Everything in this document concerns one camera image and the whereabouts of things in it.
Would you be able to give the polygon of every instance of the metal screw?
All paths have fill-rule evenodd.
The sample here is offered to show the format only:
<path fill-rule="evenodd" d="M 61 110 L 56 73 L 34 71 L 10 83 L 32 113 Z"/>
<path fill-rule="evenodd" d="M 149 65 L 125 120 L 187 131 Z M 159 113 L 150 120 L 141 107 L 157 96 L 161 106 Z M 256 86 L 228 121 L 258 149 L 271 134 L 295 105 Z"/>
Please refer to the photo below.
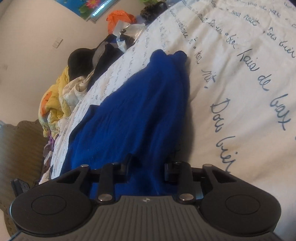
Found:
<path fill-rule="evenodd" d="M 191 201 L 194 199 L 194 196 L 190 193 L 183 193 L 179 196 L 179 199 L 182 201 Z"/>
<path fill-rule="evenodd" d="M 112 198 L 113 197 L 110 194 L 101 194 L 100 196 L 98 196 L 98 200 L 100 200 L 101 202 L 111 201 Z"/>

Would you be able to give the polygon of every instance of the blue blanket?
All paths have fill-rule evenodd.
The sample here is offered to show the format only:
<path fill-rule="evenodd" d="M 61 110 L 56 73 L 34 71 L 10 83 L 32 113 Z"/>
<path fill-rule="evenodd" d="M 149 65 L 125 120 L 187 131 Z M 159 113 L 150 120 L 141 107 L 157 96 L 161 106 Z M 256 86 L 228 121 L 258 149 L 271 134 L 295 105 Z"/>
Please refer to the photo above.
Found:
<path fill-rule="evenodd" d="M 146 68 L 130 77 L 100 106 L 91 105 L 72 131 L 61 174 L 82 164 L 92 169 L 122 162 L 128 153 L 139 160 L 128 184 L 116 184 L 121 195 L 155 196 L 175 192 L 164 184 L 167 156 L 183 127 L 189 94 L 187 56 L 155 51 Z M 94 197 L 96 186 L 90 197 Z"/>

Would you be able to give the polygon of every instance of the bed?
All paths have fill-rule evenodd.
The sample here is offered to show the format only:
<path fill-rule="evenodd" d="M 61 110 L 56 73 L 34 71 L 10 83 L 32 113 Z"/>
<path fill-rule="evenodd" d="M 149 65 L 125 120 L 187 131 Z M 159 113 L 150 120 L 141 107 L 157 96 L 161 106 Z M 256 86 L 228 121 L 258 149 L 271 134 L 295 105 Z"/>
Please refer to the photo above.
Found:
<path fill-rule="evenodd" d="M 52 178 L 58 177 L 73 129 L 143 69 L 156 49 L 190 59 L 186 124 L 175 160 L 211 163 L 280 202 L 275 229 L 296 239 L 296 16 L 285 0 L 182 0 L 159 16 L 59 122 Z"/>

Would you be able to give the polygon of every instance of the orange plastic bag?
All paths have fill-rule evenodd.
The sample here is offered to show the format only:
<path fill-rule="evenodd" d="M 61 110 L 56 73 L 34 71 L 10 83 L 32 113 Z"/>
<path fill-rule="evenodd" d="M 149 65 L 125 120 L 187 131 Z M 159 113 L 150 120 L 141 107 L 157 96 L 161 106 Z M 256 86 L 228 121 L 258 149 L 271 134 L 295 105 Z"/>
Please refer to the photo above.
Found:
<path fill-rule="evenodd" d="M 118 20 L 121 20 L 126 23 L 136 23 L 136 18 L 134 15 L 128 14 L 127 12 L 123 10 L 116 10 L 110 13 L 106 19 L 108 21 L 108 33 L 112 34 L 113 30 L 118 22 Z"/>

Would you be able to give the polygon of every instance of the crumpled clothes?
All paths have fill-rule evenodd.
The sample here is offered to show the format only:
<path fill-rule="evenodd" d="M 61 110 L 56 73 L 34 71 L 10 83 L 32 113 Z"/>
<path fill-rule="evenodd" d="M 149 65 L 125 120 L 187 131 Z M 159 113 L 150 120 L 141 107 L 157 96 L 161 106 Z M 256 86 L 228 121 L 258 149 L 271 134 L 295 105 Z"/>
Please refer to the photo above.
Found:
<path fill-rule="evenodd" d="M 48 143 L 44 146 L 44 149 L 43 149 L 43 157 L 44 157 L 43 174 L 46 173 L 50 167 L 50 163 L 52 161 L 52 155 L 54 151 L 54 143 L 55 143 L 55 140 L 53 139 L 50 133 Z"/>
<path fill-rule="evenodd" d="M 71 113 L 73 112 L 74 108 L 81 100 L 81 98 L 86 94 L 87 85 L 93 73 L 94 70 L 86 78 L 80 76 L 72 80 L 64 87 L 63 97 L 66 100 Z"/>
<path fill-rule="evenodd" d="M 58 121 L 63 117 L 71 114 L 70 108 L 62 96 L 64 87 L 69 83 L 68 67 L 57 79 L 56 84 L 52 85 L 43 95 L 38 111 L 38 119 L 43 127 L 43 136 L 56 139 L 59 134 Z"/>

